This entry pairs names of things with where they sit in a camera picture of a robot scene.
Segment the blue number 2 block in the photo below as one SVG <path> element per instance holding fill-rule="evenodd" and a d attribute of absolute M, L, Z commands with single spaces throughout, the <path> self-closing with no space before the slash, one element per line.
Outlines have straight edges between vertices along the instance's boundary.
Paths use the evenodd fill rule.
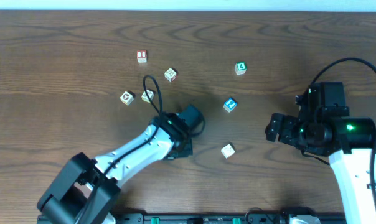
<path fill-rule="evenodd" d="M 230 113 L 237 106 L 237 102 L 233 98 L 229 98 L 223 105 L 223 108 Z"/>

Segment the red letter I block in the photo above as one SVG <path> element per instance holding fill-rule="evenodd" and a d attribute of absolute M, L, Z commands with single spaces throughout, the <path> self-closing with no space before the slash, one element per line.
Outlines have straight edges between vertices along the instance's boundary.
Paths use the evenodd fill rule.
<path fill-rule="evenodd" d="M 137 61 L 138 63 L 147 63 L 148 62 L 148 56 L 146 50 L 138 50 L 137 51 Z"/>

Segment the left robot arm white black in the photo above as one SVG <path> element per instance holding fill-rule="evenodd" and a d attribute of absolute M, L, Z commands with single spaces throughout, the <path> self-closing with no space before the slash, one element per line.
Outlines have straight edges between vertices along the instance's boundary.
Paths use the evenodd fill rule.
<path fill-rule="evenodd" d="M 155 117 L 135 139 L 90 159 L 73 156 L 37 202 L 51 223 L 115 223 L 110 214 L 121 187 L 153 162 L 192 155 L 192 138 L 202 118 Z"/>

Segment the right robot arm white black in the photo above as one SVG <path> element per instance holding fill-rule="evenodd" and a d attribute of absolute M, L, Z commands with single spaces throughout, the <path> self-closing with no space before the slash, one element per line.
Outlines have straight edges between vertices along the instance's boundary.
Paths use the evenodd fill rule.
<path fill-rule="evenodd" d="M 346 106 L 302 106 L 297 117 L 274 113 L 266 140 L 278 141 L 331 167 L 347 223 L 376 223 L 376 126 Z"/>

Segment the plain wooden block near front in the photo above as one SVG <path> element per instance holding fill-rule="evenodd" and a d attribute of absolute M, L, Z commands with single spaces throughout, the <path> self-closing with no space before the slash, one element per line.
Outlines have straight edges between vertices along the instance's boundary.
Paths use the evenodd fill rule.
<path fill-rule="evenodd" d="M 223 156 L 228 159 L 229 157 L 231 157 L 232 155 L 235 154 L 235 150 L 233 148 L 233 146 L 231 144 L 228 144 L 226 146 L 224 146 L 220 152 L 223 154 Z"/>

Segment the butterfly block red side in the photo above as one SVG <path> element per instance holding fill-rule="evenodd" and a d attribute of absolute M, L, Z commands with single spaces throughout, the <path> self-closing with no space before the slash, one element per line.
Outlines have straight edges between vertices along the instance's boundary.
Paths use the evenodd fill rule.
<path fill-rule="evenodd" d="M 177 72 L 176 72 L 175 69 L 173 69 L 173 68 L 169 68 L 169 69 L 167 69 L 167 70 L 164 72 L 164 76 L 165 76 L 165 78 L 166 78 L 169 82 L 173 82 L 173 81 L 177 78 L 178 74 L 177 74 Z"/>

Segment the green number 4 block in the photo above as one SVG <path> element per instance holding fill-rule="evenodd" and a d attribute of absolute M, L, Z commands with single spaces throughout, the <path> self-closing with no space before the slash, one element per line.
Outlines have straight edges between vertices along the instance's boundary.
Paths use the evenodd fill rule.
<path fill-rule="evenodd" d="M 235 64 L 235 73 L 237 75 L 243 75 L 246 73 L 247 65 L 245 62 L 237 62 Z"/>

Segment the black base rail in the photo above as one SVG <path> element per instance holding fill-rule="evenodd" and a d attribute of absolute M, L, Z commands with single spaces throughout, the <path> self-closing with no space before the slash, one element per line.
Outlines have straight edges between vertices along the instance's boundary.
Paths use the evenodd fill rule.
<path fill-rule="evenodd" d="M 316 214 L 306 207 L 283 210 L 280 213 L 252 208 L 246 214 L 108 214 L 103 223 L 115 224 L 265 224 L 265 223 L 345 223 L 339 214 Z"/>

